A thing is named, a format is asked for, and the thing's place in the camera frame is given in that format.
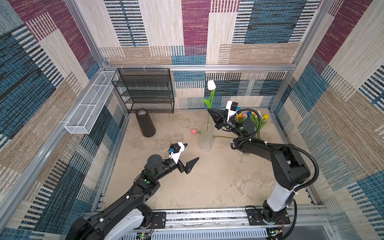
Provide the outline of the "white tulip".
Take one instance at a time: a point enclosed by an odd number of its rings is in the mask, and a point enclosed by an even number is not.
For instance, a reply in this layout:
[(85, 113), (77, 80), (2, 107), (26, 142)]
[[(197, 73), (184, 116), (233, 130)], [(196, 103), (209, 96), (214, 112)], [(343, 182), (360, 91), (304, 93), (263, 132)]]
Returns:
[(210, 97), (208, 99), (202, 99), (208, 109), (211, 109), (213, 98), (216, 92), (216, 84), (214, 80), (207, 81), (207, 89), (210, 91)]

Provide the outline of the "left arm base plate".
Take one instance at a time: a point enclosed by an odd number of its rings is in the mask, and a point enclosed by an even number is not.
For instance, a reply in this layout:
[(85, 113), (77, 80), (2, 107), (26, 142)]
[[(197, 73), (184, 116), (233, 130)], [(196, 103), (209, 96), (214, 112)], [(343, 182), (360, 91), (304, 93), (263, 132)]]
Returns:
[(140, 227), (146, 230), (164, 229), (166, 227), (166, 220), (167, 220), (166, 212), (152, 212), (144, 216), (144, 220), (140, 225)]

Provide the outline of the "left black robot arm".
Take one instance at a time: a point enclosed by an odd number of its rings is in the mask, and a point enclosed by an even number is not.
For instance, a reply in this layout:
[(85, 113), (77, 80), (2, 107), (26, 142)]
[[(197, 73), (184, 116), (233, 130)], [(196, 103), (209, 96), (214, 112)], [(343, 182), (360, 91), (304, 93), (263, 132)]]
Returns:
[(160, 188), (159, 180), (178, 170), (189, 174), (199, 158), (186, 164), (180, 160), (187, 144), (175, 143), (169, 147), (169, 157), (151, 155), (131, 188), (118, 200), (91, 217), (75, 220), (66, 236), (67, 240), (117, 240), (135, 229), (152, 232), (158, 225), (153, 211), (145, 203)]

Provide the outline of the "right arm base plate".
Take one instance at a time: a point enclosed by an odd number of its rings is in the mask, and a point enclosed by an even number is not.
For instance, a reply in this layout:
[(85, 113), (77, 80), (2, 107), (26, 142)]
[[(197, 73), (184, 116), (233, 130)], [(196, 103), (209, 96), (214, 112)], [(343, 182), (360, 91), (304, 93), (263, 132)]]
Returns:
[(289, 225), (291, 223), (286, 209), (279, 212), (270, 212), (268, 209), (246, 206), (245, 212), (250, 226)]

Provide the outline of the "tulip bunch yellow orange pink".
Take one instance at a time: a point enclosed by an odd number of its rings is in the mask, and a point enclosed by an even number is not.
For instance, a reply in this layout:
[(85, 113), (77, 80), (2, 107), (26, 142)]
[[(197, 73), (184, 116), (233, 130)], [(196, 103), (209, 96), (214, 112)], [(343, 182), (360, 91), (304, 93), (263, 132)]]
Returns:
[(237, 123), (241, 123), (241, 122), (245, 121), (247, 118), (249, 118), (250, 116), (254, 116), (254, 115), (255, 115), (255, 113), (253, 113), (253, 112), (240, 113), (235, 117), (235, 121)]

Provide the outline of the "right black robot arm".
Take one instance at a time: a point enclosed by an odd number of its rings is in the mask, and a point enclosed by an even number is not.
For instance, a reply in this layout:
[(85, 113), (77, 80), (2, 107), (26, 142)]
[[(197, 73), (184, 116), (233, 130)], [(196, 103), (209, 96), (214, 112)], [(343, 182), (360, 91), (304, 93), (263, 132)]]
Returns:
[(231, 142), (232, 149), (271, 162), (276, 185), (271, 195), (264, 201), (261, 215), (265, 224), (275, 224), (286, 215), (286, 208), (294, 195), (305, 186), (305, 181), (311, 176), (311, 171), (299, 148), (255, 138), (261, 125), (256, 126), (251, 117), (237, 121), (239, 112), (230, 116), (232, 113), (230, 110), (208, 109), (208, 113), (217, 129), (237, 135)]

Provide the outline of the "clear glass vase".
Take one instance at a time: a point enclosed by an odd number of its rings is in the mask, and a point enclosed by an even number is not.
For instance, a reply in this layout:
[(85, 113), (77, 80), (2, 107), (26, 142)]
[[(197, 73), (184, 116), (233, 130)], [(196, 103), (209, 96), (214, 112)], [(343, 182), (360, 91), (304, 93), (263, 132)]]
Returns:
[(203, 152), (209, 152), (213, 148), (214, 136), (213, 136), (213, 126), (211, 124), (206, 124), (202, 127), (200, 135), (200, 149)]

